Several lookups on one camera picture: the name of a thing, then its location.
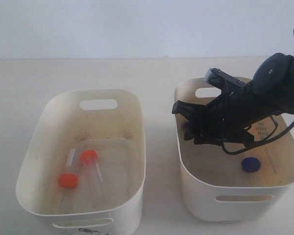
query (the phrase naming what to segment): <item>orange cap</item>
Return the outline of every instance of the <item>orange cap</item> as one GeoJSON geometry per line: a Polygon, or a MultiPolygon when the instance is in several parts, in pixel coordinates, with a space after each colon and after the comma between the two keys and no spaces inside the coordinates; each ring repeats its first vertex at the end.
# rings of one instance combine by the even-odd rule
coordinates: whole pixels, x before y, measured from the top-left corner
{"type": "Polygon", "coordinates": [[[94,150],[86,150],[79,158],[82,163],[87,163],[88,161],[96,161],[98,156],[94,150]]]}
{"type": "Polygon", "coordinates": [[[63,173],[60,175],[58,182],[63,188],[75,188],[78,183],[78,177],[72,173],[63,173]]]}

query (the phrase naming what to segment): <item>robotic arm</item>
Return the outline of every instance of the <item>robotic arm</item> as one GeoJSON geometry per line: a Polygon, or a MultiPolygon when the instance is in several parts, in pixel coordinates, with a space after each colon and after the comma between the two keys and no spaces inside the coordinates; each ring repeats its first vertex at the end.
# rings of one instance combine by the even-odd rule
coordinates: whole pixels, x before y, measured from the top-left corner
{"type": "Polygon", "coordinates": [[[276,53],[256,71],[245,84],[220,69],[209,69],[205,81],[219,88],[221,94],[207,105],[177,101],[173,114],[181,114],[189,122],[185,126],[184,140],[194,139],[194,144],[222,146],[230,155],[273,142],[288,133],[293,123],[274,136],[277,122],[273,116],[294,114],[294,57],[276,53]],[[251,125],[270,117],[275,129],[261,141],[255,141],[248,132],[251,125]],[[224,143],[242,143],[245,148],[229,152],[224,143]]]}

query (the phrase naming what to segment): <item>tabletop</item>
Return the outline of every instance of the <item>tabletop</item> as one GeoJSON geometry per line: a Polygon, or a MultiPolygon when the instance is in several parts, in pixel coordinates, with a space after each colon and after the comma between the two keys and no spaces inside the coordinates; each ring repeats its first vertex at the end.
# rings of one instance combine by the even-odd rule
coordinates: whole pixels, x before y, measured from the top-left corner
{"type": "MultiPolygon", "coordinates": [[[[142,104],[147,165],[143,216],[133,235],[294,235],[294,184],[263,217],[212,223],[194,217],[181,195],[174,89],[210,67],[252,78],[264,57],[142,60],[0,60],[0,235],[51,235],[18,203],[16,180],[44,106],[66,91],[123,88],[142,104]]],[[[285,116],[287,124],[294,117],[285,116]]]]}

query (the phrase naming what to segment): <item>white plastic bin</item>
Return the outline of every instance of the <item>white plastic bin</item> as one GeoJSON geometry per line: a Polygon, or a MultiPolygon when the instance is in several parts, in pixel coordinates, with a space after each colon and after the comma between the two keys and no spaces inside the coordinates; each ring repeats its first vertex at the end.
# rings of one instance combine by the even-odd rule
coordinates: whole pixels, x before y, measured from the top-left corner
{"type": "MultiPolygon", "coordinates": [[[[206,104],[214,97],[203,78],[183,82],[175,90],[175,101],[206,104]]],[[[290,133],[277,141],[230,156],[215,145],[194,145],[185,141],[182,115],[176,117],[183,200],[188,210],[205,221],[239,222],[259,218],[276,203],[294,182],[294,140],[290,133]],[[242,170],[245,157],[256,157],[261,168],[255,173],[242,170]]],[[[281,116],[277,133],[286,127],[281,116]]],[[[253,125],[251,132],[264,138],[273,129],[271,120],[253,125]]],[[[230,150],[237,145],[227,145],[230,150]]]]}
{"type": "Polygon", "coordinates": [[[137,96],[120,89],[63,93],[42,113],[17,180],[17,199],[59,234],[131,235],[141,221],[145,152],[137,96]],[[57,179],[77,146],[98,153],[105,201],[93,203],[81,173],[70,195],[74,203],[63,208],[65,189],[57,179]]]}

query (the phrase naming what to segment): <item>bin handle hole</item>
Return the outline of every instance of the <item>bin handle hole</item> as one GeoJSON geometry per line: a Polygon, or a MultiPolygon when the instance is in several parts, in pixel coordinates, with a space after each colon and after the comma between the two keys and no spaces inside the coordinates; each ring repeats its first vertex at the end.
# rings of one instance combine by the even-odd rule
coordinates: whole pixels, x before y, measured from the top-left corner
{"type": "Polygon", "coordinates": [[[199,88],[195,91],[197,98],[217,97],[221,94],[221,90],[216,87],[199,88]]]}
{"type": "Polygon", "coordinates": [[[92,228],[107,226],[113,222],[111,218],[101,219],[89,219],[89,220],[78,220],[78,221],[60,221],[55,222],[52,225],[59,229],[78,229],[78,228],[92,228]]]}
{"type": "Polygon", "coordinates": [[[272,195],[256,195],[256,196],[241,196],[241,195],[221,195],[216,197],[217,202],[263,202],[272,199],[272,195]]]}
{"type": "Polygon", "coordinates": [[[116,109],[118,103],[114,99],[90,99],[79,103],[79,106],[84,111],[116,109]]]}

